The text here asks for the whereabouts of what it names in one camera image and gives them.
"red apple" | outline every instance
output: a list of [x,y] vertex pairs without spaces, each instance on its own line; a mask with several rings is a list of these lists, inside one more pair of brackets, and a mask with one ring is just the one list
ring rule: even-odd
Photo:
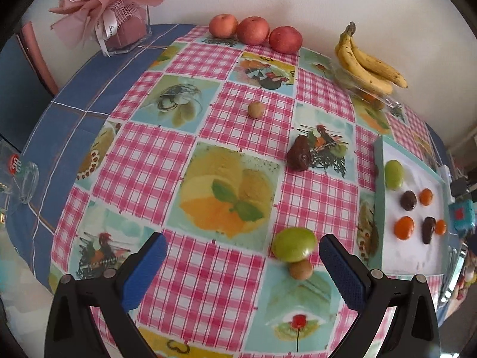
[[272,50],[281,54],[294,54],[303,44],[303,37],[293,27],[278,27],[270,33],[269,44]]
[[262,44],[270,32],[270,26],[264,18],[258,16],[247,17],[237,27],[237,38],[249,46]]
[[209,32],[216,38],[230,38],[237,31],[239,22],[234,15],[222,13],[212,18],[209,23]]

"banana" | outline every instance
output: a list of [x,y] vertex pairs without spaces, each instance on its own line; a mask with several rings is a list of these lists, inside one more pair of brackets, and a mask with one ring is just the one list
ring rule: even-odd
[[372,71],[373,73],[378,74],[379,76],[391,81],[399,87],[407,87],[407,82],[400,72],[387,63],[380,61],[374,56],[368,55],[365,52],[361,51],[353,38],[351,38],[351,49],[353,51],[356,60],[361,64],[365,69]]
[[373,92],[389,95],[393,86],[385,79],[376,77],[359,64],[351,48],[351,37],[356,30],[353,22],[340,35],[340,42],[335,48],[341,66],[352,73],[364,85],[364,88]]

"pink wrapping paper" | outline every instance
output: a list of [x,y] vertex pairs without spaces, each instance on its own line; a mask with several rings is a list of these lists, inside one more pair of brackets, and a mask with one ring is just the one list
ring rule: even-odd
[[[94,25],[104,10],[117,0],[60,0],[58,7],[49,11],[66,15],[52,25],[52,30],[69,48],[76,47],[93,32]],[[131,0],[139,5],[157,6],[163,0]]]

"table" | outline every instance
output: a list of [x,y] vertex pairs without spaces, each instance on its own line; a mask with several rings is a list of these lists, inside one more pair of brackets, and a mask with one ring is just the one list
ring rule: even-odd
[[[251,101],[266,106],[259,120],[247,117]],[[39,167],[38,188],[8,217],[9,236],[54,291],[66,272],[97,276],[160,231],[168,256],[131,314],[156,352],[326,357],[356,313],[317,252],[313,276],[299,283],[270,242],[304,226],[318,237],[334,233],[366,262],[357,225],[360,206],[374,206],[372,143],[386,134],[420,159],[435,154],[409,107],[369,109],[333,82],[330,60],[314,51],[283,55],[212,39],[207,27],[153,26],[132,53],[94,56],[45,111],[24,152]],[[288,170],[290,144],[315,127],[341,148],[321,168]],[[441,281],[428,276],[435,304]],[[307,317],[298,353],[297,314]]]

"screw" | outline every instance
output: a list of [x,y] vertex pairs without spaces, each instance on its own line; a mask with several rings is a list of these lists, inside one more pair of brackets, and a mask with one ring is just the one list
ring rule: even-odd
[[108,268],[103,272],[103,276],[106,277],[107,279],[110,279],[111,277],[114,277],[116,275],[116,269],[114,268]]
[[371,271],[371,276],[373,276],[375,279],[382,279],[384,277],[384,273],[382,273],[379,269],[373,269]]
[[416,280],[420,283],[425,283],[427,280],[425,279],[425,276],[423,274],[417,274],[416,275]]
[[70,274],[64,274],[60,279],[60,282],[62,284],[69,283],[70,281],[71,281],[71,275]]

